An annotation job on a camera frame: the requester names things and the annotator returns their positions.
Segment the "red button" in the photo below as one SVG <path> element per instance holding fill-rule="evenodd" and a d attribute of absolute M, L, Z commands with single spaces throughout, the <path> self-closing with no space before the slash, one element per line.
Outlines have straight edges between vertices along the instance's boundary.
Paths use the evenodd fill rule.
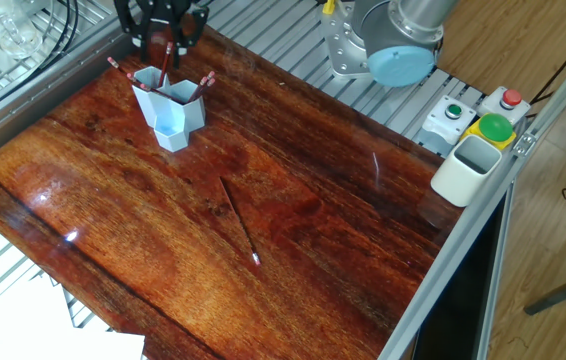
<path fill-rule="evenodd" d="M 510 106 L 516 106 L 521 103 L 521 94 L 516 90 L 505 90 L 503 93 L 503 102 Z"/>

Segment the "white paper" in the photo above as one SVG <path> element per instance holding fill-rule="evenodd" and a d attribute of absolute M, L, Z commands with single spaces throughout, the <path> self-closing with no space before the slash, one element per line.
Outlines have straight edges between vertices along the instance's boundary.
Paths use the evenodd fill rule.
<path fill-rule="evenodd" d="M 0 360 L 138 360 L 144 336 L 74 329 L 61 286 L 35 278 L 0 297 Z"/>

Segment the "glass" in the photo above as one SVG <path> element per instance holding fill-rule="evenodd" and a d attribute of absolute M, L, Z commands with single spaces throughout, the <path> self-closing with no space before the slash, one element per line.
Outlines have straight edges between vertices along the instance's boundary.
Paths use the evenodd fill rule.
<path fill-rule="evenodd" d="M 14 0 L 0 0 L 0 47 L 15 59 L 24 59 L 43 43 L 41 33 Z"/>

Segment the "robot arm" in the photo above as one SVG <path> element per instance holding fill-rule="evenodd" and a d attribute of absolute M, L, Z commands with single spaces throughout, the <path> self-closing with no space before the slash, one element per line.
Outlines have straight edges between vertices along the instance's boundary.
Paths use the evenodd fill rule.
<path fill-rule="evenodd" d="M 352 31 L 364 42 L 374 79 L 386 86 L 414 84 L 436 65 L 443 22 L 458 0 L 357 0 Z"/>
<path fill-rule="evenodd" d="M 201 7 L 192 11 L 195 29 L 191 34 L 186 35 L 183 32 L 181 19 L 188 13 L 192 5 L 191 0 L 136 0 L 136 3 L 142 11 L 139 23 L 132 18 L 128 0 L 114 0 L 123 31 L 140 42 L 141 60 L 147 61 L 147 41 L 151 23 L 167 23 L 172 30 L 174 46 L 177 50 L 174 52 L 173 66 L 178 68 L 178 49 L 196 45 L 207 22 L 209 9 Z"/>

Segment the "pencil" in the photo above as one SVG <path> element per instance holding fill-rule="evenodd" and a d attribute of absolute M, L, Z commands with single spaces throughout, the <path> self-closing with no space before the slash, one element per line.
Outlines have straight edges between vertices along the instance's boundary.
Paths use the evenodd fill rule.
<path fill-rule="evenodd" d="M 107 58 L 107 61 L 110 63 L 110 65 L 112 65 L 120 73 L 122 73 L 123 75 L 126 74 L 126 72 L 123 71 L 123 69 L 121 69 L 121 66 L 119 65 L 119 63 L 117 63 L 116 60 L 114 60 L 111 56 L 109 58 Z"/>
<path fill-rule="evenodd" d="M 203 78 L 201 78 L 201 82 L 196 86 L 196 89 L 194 89 L 192 95 L 190 95 L 190 98 L 187 99 L 187 102 L 194 101 L 194 99 L 196 99 L 196 97 L 199 95 L 199 93 L 201 92 L 201 90 L 203 89 L 206 83 L 207 83 L 207 76 L 204 76 Z"/>
<path fill-rule="evenodd" d="M 158 87 L 163 86 L 163 79 L 165 78 L 165 72 L 167 71 L 167 62 L 170 59 L 170 54 L 172 53 L 172 46 L 174 46 L 174 43 L 169 41 L 165 48 L 165 57 L 163 58 L 163 67 L 161 68 L 161 78 L 159 79 Z"/>
<path fill-rule="evenodd" d="M 214 82 L 216 81 L 216 79 L 212 78 L 210 79 L 210 81 L 207 82 L 207 86 L 204 87 L 203 89 L 201 89 L 201 91 L 199 91 L 198 96 L 196 97 L 196 99 L 200 98 L 201 96 L 203 96 L 203 94 L 205 94 L 205 92 L 207 91 L 207 89 L 209 89 L 212 85 L 214 85 Z"/>
<path fill-rule="evenodd" d="M 149 91 L 149 92 L 153 92 L 155 94 L 158 94 L 160 96 L 163 96 L 164 98 L 170 99 L 172 101 L 174 101 L 175 103 L 179 104 L 179 105 L 184 105 L 183 102 L 177 98 L 175 98 L 174 96 L 170 96 L 158 89 L 149 87 L 145 84 L 143 84 L 142 82 L 140 82 L 137 78 L 134 77 L 134 75 L 132 75 L 131 73 L 127 73 L 127 78 L 130 79 L 130 81 L 132 81 L 132 86 L 135 86 L 143 91 Z"/>
<path fill-rule="evenodd" d="M 223 178 L 220 176 L 219 176 L 219 180 L 221 180 L 221 186 L 223 187 L 225 198 L 230 203 L 230 208 L 232 209 L 234 216 L 236 216 L 236 219 L 239 221 L 239 224 L 241 224 L 241 229 L 243 229 L 243 233 L 245 234 L 245 239 L 247 240 L 248 245 L 250 245 L 250 250 L 252 251 L 252 259 L 254 259 L 254 263 L 257 266 L 260 266 L 261 259 L 259 258 L 259 255 L 256 253 L 256 248 L 254 247 L 254 243 L 252 242 L 250 235 L 247 233 L 247 229 L 245 228 L 245 224 L 243 224 L 243 221 L 241 220 L 241 216 L 234 208 L 234 204 L 232 204 L 232 198 L 230 198 L 230 194 L 227 192 L 227 187 L 225 186 L 225 182 L 223 181 Z"/>

